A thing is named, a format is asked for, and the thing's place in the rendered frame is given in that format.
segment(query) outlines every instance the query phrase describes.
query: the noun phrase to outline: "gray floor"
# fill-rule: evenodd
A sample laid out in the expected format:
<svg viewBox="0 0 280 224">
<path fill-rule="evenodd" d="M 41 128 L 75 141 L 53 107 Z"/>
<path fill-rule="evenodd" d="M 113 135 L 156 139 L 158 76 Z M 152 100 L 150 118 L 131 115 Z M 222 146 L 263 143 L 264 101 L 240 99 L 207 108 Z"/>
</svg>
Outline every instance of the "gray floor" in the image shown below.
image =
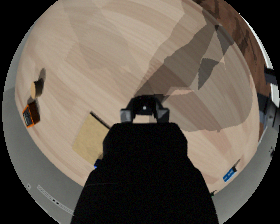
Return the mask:
<svg viewBox="0 0 280 224">
<path fill-rule="evenodd" d="M 11 165 L 15 170 L 14 172 L 12 166 L 7 168 L 12 173 L 9 178 L 20 180 L 34 201 L 31 202 L 31 197 L 26 197 L 28 194 L 20 191 L 23 186 L 19 181 L 14 183 L 14 188 L 9 185 L 7 189 L 10 189 L 9 193 L 12 195 L 12 199 L 17 202 L 18 209 L 21 206 L 21 210 L 27 208 L 25 221 L 29 220 L 29 223 L 41 222 L 38 217 L 35 218 L 34 216 L 34 214 L 37 215 L 38 213 L 41 214 L 42 220 L 47 220 L 47 215 L 44 212 L 40 213 L 40 211 L 45 211 L 57 222 L 69 224 L 82 187 L 58 170 L 38 149 L 20 119 L 14 100 L 17 66 L 31 29 L 32 27 L 19 45 L 8 72 L 2 103 L 2 121 L 9 153 L 8 158 L 10 158 Z M 279 103 L 279 97 L 274 94 L 275 100 Z M 262 180 L 270 166 L 272 160 L 270 156 L 271 147 L 275 148 L 277 137 L 278 132 L 273 128 L 267 127 L 259 143 L 257 153 L 250 163 L 232 183 L 213 197 L 220 223 L 225 223 L 241 207 L 242 209 L 238 211 L 238 214 L 242 213 L 242 219 L 246 218 L 246 216 L 255 216 L 260 212 L 264 216 L 270 215 L 268 210 L 264 214 L 264 209 L 268 208 L 267 204 L 274 197 L 273 190 L 276 188 L 273 176 L 269 176 L 269 173 L 275 172 L 273 168 L 269 169 L 265 181 Z M 31 205 L 28 207 L 29 204 L 36 205 L 35 202 L 43 210 L 38 209 L 40 208 L 39 206 Z"/>
</svg>

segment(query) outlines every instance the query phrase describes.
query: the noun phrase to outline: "light wood tabletop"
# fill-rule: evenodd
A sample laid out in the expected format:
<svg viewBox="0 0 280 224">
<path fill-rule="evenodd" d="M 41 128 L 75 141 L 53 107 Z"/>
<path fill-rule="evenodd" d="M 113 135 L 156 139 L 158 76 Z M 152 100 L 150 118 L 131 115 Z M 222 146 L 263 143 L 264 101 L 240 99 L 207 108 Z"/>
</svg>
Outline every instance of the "light wood tabletop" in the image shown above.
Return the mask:
<svg viewBox="0 0 280 224">
<path fill-rule="evenodd" d="M 169 121 L 186 136 L 210 192 L 234 180 L 256 153 L 260 119 L 250 67 L 222 23 L 194 1 L 58 0 L 37 20 L 21 55 L 21 117 L 42 71 L 40 122 L 27 130 L 81 186 L 94 166 L 73 145 L 89 114 L 111 127 L 138 95 L 164 94 Z M 93 160 L 102 158 L 101 145 L 92 150 Z M 237 173 L 225 182 L 234 165 Z"/>
</svg>

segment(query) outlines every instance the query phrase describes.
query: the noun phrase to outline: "gray surface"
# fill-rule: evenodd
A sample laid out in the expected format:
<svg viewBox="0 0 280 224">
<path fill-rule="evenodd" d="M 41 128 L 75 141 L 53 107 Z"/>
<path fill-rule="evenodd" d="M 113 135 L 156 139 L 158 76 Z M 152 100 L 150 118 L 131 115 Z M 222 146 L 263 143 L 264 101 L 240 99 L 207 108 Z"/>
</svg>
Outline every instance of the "gray surface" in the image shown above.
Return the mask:
<svg viewBox="0 0 280 224">
<path fill-rule="evenodd" d="M 49 216 L 58 220 L 60 223 L 69 224 L 71 220 L 71 210 L 73 211 L 75 208 L 82 187 L 58 170 L 37 148 L 20 119 L 20 114 L 17 111 L 14 100 L 17 66 L 29 32 L 25 35 L 25 38 L 15 53 L 5 83 L 2 103 L 2 121 L 5 141 L 16 174 L 28 193 L 45 211 L 47 211 Z M 275 147 L 277 137 L 278 133 L 274 129 L 267 128 L 259 144 L 258 151 L 250 163 L 233 182 L 213 197 L 220 223 L 225 223 L 231 218 L 258 188 L 270 165 L 271 146 L 273 148 Z M 253 201 L 253 199 L 251 199 L 248 201 L 251 205 L 244 206 L 240 212 L 244 211 L 245 214 L 248 215 L 256 215 L 258 214 L 257 212 L 262 212 L 263 208 L 259 206 L 265 207 L 266 205 L 263 205 L 263 202 L 268 203 L 269 198 L 261 195 L 265 193 L 268 196 L 273 196 L 270 191 L 273 189 L 273 181 L 274 179 L 272 178 L 268 179 L 266 182 L 269 184 L 269 187 L 265 190 L 258 190 L 257 192 L 261 191 L 261 193 L 254 196 L 254 198 L 258 199 L 257 202 L 260 198 L 266 201 L 262 201 L 262 203 L 259 204 L 255 203 L 255 201 L 249 203 Z M 38 186 L 41 186 L 48 194 L 41 193 L 37 188 Z M 22 189 L 20 184 L 16 184 L 16 187 Z M 19 200 L 17 200 L 18 206 L 27 207 L 27 203 L 22 200 L 24 194 L 20 194 L 19 191 L 11 191 L 10 193 L 13 195 L 13 198 L 19 198 Z M 60 207 L 55 202 L 51 201 L 53 198 L 56 200 L 55 202 L 59 202 Z M 35 207 L 27 210 L 29 221 L 32 219 L 34 212 L 38 214 L 38 210 L 34 211 L 33 209 L 35 209 Z M 42 222 L 42 220 L 46 218 L 43 214 L 40 217 L 41 218 L 33 217 L 34 221 L 30 221 L 30 223 Z"/>
</svg>

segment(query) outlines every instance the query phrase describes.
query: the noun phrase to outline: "brown floor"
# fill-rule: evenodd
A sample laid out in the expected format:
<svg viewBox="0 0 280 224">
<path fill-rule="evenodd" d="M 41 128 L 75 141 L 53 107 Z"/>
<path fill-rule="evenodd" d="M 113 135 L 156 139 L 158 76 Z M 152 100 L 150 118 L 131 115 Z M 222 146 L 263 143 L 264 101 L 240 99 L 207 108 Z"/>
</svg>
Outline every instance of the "brown floor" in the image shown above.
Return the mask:
<svg viewBox="0 0 280 224">
<path fill-rule="evenodd" d="M 270 84 L 266 84 L 265 81 L 265 60 L 259 44 L 250 30 L 250 27 L 242 19 L 239 13 L 223 0 L 193 1 L 209 12 L 228 31 L 247 61 L 257 93 L 268 97 L 271 93 L 271 88 Z M 260 123 L 259 139 L 261 138 L 263 131 L 263 124 Z"/>
</svg>

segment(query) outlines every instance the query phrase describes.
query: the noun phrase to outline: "wooden table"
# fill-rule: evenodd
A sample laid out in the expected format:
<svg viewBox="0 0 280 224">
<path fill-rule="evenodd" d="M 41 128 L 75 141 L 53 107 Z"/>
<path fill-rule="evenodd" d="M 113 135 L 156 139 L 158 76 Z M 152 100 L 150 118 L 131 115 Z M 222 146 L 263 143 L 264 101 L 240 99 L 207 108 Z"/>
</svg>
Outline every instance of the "wooden table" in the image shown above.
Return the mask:
<svg viewBox="0 0 280 224">
<path fill-rule="evenodd" d="M 72 146 L 89 113 L 111 127 L 131 98 L 164 94 L 163 107 L 186 136 L 188 156 L 209 191 L 234 180 L 257 150 L 264 60 L 253 65 L 258 58 L 250 47 L 257 57 L 260 49 L 238 13 L 225 9 L 246 29 L 251 44 L 243 50 L 242 33 L 223 27 L 211 10 L 191 0 L 55 2 L 28 37 L 15 89 L 21 115 L 30 84 L 44 69 L 41 121 L 28 129 L 44 155 L 83 186 L 94 167 Z M 237 174 L 225 183 L 236 163 Z"/>
</svg>

